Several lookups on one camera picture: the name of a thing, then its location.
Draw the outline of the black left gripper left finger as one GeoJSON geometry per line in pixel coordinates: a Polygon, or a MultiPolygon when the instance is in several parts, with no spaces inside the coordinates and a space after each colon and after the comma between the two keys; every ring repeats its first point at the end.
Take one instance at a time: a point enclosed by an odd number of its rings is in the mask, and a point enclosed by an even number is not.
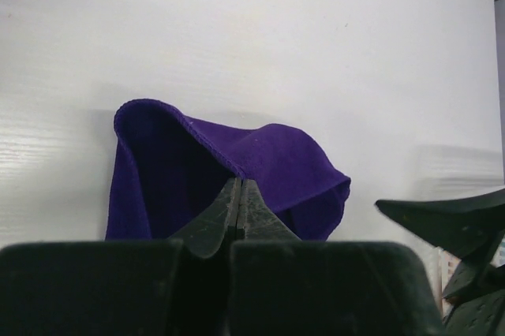
{"type": "Polygon", "coordinates": [[[164,240],[39,242],[1,250],[4,335],[224,335],[227,251],[241,196],[229,180],[164,240]]]}

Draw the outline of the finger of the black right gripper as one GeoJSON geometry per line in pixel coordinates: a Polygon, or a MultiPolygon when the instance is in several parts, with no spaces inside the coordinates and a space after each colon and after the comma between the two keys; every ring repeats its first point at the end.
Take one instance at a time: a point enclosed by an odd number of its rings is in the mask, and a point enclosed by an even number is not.
{"type": "Polygon", "coordinates": [[[451,310],[443,318],[446,335],[504,334],[504,266],[492,265],[503,240],[497,233],[464,256],[443,290],[451,310]]]}
{"type": "Polygon", "coordinates": [[[493,253],[504,236],[504,190],[434,201],[377,200],[383,215],[459,259],[493,253]]]}

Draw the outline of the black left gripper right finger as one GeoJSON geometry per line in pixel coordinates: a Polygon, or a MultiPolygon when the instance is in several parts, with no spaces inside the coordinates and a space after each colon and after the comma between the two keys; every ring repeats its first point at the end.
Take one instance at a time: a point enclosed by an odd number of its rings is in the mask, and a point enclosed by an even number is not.
{"type": "Polygon", "coordinates": [[[393,242],[301,241],[241,187],[230,246],[232,335],[441,335],[419,257],[393,242]]]}

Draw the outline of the purple towel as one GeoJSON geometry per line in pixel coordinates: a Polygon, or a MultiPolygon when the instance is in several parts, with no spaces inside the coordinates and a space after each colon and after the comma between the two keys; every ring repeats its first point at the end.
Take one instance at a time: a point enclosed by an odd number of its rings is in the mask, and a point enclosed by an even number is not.
{"type": "Polygon", "coordinates": [[[301,239],[326,240],[342,221],[351,180],[300,129],[238,129],[135,99],[116,112],[114,131],[110,240],[171,236],[234,177],[255,181],[266,205],[301,239]]]}

